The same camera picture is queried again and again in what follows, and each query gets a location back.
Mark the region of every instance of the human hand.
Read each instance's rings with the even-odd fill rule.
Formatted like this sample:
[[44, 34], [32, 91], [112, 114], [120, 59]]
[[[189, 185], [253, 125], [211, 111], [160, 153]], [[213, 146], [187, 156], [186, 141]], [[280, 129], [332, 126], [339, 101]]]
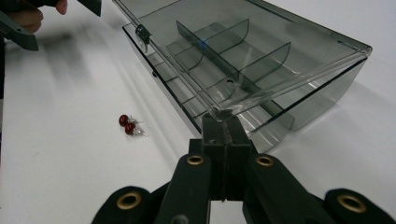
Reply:
[[[35, 33], [41, 27], [41, 21], [44, 19], [43, 13], [25, 0], [21, 1], [21, 6], [22, 10], [7, 13], [7, 15], [25, 30]], [[62, 15], [66, 14], [67, 0], [59, 0], [56, 10]]]

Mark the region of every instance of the clear plastic tray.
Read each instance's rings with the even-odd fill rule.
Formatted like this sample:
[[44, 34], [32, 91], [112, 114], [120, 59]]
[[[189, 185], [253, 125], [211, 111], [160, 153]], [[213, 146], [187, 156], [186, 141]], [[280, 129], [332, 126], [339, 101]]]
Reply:
[[342, 97], [372, 48], [256, 0], [115, 0], [150, 33], [146, 61], [197, 127], [241, 119], [268, 149]]

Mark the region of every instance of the transparent plastic box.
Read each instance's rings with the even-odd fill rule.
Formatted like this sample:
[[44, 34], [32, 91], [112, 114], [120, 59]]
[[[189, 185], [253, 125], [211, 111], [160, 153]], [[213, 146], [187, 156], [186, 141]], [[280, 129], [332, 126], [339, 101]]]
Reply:
[[260, 151], [322, 114], [372, 52], [258, 0], [114, 0], [124, 31], [193, 126], [237, 116]]

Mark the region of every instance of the box hinge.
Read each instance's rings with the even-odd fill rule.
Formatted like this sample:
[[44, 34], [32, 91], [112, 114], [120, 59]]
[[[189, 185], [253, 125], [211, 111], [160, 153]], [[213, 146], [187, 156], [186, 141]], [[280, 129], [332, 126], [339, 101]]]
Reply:
[[139, 24], [136, 27], [135, 33], [136, 33], [137, 39], [139, 40], [140, 48], [142, 49], [143, 53], [147, 53], [149, 37], [150, 37], [151, 33], [142, 24]]

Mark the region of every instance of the blue mark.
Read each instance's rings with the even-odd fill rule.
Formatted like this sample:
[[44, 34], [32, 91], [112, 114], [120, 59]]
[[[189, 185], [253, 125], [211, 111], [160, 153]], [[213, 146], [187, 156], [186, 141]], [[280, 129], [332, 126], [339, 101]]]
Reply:
[[206, 49], [207, 48], [207, 39], [206, 40], [200, 40], [199, 41], [199, 47], [201, 49]]

